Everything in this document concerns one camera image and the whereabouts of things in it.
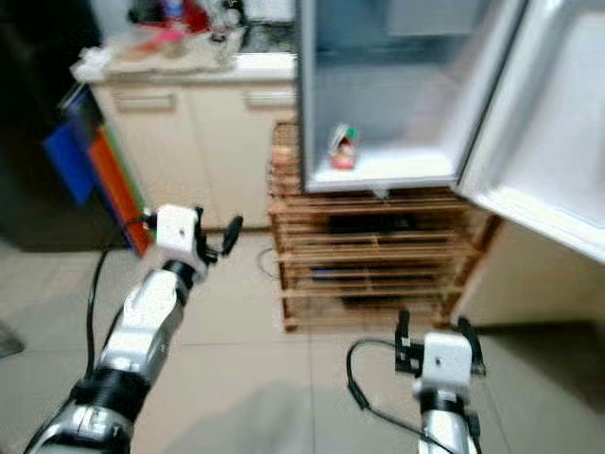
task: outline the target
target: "cabinet handle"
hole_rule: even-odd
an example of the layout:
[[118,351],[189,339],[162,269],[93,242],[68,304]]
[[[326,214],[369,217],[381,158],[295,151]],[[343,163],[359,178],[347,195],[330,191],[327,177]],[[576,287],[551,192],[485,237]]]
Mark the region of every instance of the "cabinet handle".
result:
[[118,94],[113,102],[119,111],[172,111],[177,99],[172,93],[162,95],[131,96]]
[[244,98],[249,107],[294,107],[294,90],[272,92],[246,92]]

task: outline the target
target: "white refrigerator door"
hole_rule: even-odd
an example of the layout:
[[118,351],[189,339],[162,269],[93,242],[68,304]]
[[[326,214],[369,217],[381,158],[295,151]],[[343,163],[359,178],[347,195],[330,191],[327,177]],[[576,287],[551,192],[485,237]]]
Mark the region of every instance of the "white refrigerator door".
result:
[[458,189],[605,262],[605,0],[533,0]]

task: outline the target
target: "black appliance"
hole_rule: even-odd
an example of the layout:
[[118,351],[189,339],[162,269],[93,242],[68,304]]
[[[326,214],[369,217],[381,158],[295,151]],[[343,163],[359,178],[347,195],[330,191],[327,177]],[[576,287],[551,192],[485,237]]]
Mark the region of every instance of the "black appliance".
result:
[[41,144],[61,122],[69,66],[99,43],[88,0],[0,0],[0,236],[24,250],[87,250],[114,228],[96,192],[73,201]]

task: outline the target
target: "kitchen cabinet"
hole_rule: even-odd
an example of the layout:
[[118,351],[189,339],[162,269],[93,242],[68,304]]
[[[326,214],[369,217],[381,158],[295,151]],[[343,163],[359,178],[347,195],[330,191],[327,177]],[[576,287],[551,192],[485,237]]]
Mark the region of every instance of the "kitchen cabinet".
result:
[[186,89],[221,224],[235,214],[266,227],[267,163],[275,120],[294,114],[290,84],[218,84]]
[[146,205],[201,205],[206,228],[235,214],[246,227],[268,226],[271,133],[294,114],[291,82],[112,82],[94,92]]
[[477,267],[453,319],[476,326],[605,321],[605,267],[512,222]]
[[96,86],[94,92],[146,205],[201,205],[205,225],[220,226],[185,91],[112,84]]

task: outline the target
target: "refrigerator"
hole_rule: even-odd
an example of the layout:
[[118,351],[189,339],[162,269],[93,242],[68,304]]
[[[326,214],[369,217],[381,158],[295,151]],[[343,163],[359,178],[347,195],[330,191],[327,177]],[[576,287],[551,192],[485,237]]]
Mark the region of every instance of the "refrigerator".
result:
[[[605,262],[605,1],[298,3],[304,189],[450,186]],[[355,130],[354,167],[335,134]]]
[[103,196],[78,205],[43,148],[63,121],[69,65],[98,44],[88,0],[0,0],[0,236],[21,249],[90,250],[114,231]]

